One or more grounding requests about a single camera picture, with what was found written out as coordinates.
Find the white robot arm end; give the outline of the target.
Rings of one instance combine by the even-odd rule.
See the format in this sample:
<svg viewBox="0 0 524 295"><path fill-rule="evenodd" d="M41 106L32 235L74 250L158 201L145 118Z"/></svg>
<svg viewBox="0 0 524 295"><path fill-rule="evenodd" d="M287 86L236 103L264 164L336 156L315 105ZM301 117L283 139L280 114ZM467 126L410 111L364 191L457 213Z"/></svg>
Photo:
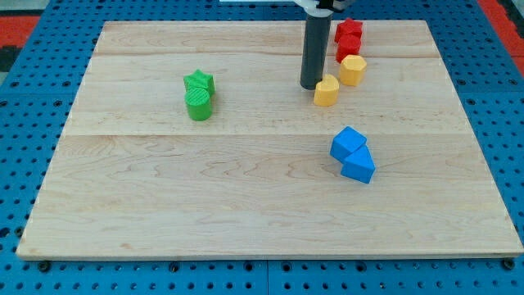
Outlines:
<svg viewBox="0 0 524 295"><path fill-rule="evenodd" d="M333 13L342 13L356 0L293 0L305 13L313 17L328 17Z"/></svg>

